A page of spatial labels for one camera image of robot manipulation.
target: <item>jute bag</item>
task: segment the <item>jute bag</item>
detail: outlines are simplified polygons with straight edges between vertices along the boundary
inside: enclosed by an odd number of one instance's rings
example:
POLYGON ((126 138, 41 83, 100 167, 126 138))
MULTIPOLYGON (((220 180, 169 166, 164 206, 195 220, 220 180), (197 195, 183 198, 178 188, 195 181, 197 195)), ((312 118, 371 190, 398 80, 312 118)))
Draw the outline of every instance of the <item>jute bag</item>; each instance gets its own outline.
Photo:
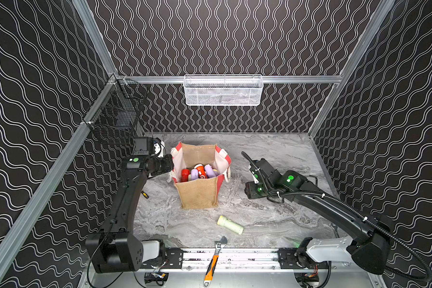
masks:
POLYGON ((224 149, 217 145, 187 145, 179 143, 171 149, 174 169, 170 172, 174 186, 178 190, 183 209, 218 207, 220 186, 224 179, 229 182, 231 159, 224 149), (192 169, 197 164, 211 164, 219 171, 219 176, 210 179, 196 179, 181 182, 183 169, 192 169))

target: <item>white wire basket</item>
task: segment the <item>white wire basket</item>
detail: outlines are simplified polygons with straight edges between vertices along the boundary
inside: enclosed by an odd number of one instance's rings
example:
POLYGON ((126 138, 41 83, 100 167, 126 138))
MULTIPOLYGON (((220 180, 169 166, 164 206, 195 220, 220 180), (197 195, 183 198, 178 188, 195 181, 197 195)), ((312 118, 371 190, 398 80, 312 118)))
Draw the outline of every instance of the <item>white wire basket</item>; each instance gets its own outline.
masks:
POLYGON ((258 106, 261 75, 185 75, 185 103, 190 106, 258 106))

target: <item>purple bottle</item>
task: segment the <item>purple bottle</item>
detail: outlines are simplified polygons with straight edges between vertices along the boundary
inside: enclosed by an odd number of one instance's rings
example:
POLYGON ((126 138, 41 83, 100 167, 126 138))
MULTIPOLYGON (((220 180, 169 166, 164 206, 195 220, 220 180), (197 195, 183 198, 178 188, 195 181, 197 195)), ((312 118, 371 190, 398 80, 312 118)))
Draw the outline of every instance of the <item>purple bottle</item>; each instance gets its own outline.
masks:
POLYGON ((198 170, 197 169, 192 169, 192 171, 190 171, 190 175, 191 175, 191 178, 192 178, 191 181, 199 178, 198 177, 198 170))
POLYGON ((216 173, 214 172, 213 167, 210 164, 205 165, 205 172, 208 178, 216 177, 216 173))

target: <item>orange wrench handle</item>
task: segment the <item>orange wrench handle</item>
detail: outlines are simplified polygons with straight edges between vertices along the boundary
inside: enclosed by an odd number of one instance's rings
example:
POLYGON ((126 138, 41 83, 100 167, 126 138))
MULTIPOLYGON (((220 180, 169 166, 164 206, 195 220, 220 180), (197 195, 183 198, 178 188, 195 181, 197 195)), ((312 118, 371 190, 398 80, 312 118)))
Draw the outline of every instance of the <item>orange wrench handle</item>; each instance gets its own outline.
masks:
POLYGON ((206 271, 205 281, 213 280, 214 269, 216 268, 216 263, 219 258, 219 255, 214 255, 213 259, 209 263, 208 270, 206 271))

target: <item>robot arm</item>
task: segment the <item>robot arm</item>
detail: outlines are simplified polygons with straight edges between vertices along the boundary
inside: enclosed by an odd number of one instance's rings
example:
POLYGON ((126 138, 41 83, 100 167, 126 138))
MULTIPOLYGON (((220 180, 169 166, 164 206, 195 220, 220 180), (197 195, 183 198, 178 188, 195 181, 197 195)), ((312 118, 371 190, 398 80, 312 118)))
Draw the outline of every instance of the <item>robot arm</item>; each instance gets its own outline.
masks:
POLYGON ((373 274, 380 275, 388 270, 417 281, 428 282, 432 279, 432 270, 422 257, 389 232, 393 230, 394 224, 388 217, 365 214, 322 191, 293 170, 281 175, 264 158, 253 161, 246 153, 242 152, 242 155, 250 162, 249 170, 254 178, 259 179, 258 183, 246 183, 245 193, 249 199, 286 198, 314 210, 348 234, 340 239, 304 239, 295 253, 298 264, 310 267, 323 261, 354 262, 373 274), (422 264, 425 276, 409 275, 386 266, 394 241, 422 264))
POLYGON ((85 241, 97 273, 137 271, 142 262, 157 257, 159 250, 164 249, 157 240, 139 241, 132 234, 132 223, 147 179, 171 171, 173 159, 170 154, 160 157, 162 153, 156 151, 155 140, 150 137, 134 141, 132 156, 121 164, 125 189, 119 189, 115 195, 99 233, 89 234, 85 241))

